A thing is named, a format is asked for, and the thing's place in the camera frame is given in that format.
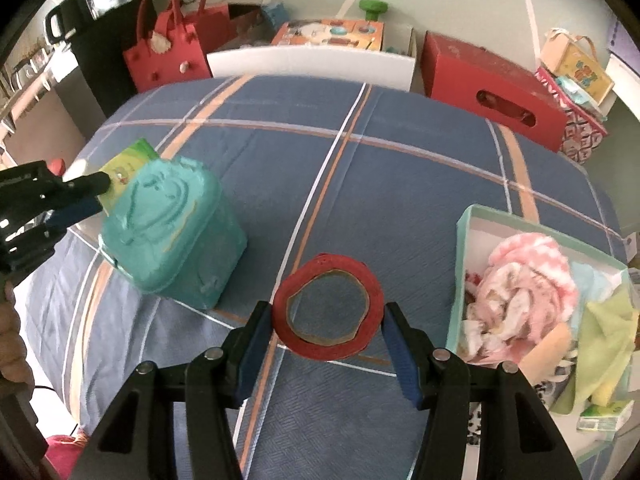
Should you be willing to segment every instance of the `bottle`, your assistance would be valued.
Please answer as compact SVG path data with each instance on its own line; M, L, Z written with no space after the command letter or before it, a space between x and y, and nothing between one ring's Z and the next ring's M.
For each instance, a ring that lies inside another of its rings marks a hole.
M262 0L262 13L276 33L289 21L289 13L282 0Z

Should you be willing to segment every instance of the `pink towel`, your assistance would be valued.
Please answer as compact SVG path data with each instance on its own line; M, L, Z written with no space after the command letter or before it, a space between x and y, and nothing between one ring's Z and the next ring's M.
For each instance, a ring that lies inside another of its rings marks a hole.
M517 363L571 317L578 290L558 243L539 233L507 238L488 263L476 301L466 308L465 360Z

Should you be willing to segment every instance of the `white box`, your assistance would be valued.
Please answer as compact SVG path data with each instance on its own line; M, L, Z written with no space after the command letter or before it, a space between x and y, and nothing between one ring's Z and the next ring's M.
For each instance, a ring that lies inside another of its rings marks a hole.
M385 23L383 49L374 52L333 45L256 46L213 52L207 62L213 77L238 75L306 75L327 77L409 91L414 78L417 44L413 28Z

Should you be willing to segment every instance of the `floor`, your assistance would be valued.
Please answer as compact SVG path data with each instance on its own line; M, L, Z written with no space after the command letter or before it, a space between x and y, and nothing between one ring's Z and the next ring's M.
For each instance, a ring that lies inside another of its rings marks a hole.
M26 316L26 295L29 290L29 281L26 279L15 289L16 297L16 310L22 320L24 326L24 319ZM44 371L36 361L29 343L27 336L22 329L21 334L25 343L27 344L27 362L33 369L33 375L35 383L43 386L51 386L51 382L45 375ZM31 399L31 406L38 416L38 429L45 437L49 437L55 434L71 434L76 422L73 420L69 412L66 410L65 405L55 392L45 389L36 389Z

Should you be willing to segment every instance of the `red handbag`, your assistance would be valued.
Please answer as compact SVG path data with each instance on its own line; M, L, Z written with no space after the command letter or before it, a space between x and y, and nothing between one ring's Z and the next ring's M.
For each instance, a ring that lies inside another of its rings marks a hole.
M206 12L207 0L186 17L180 1L158 15L154 30L144 31L145 6L140 1L136 35L138 42L124 51L124 59L138 92L181 81L211 77L206 55L228 41L228 17Z

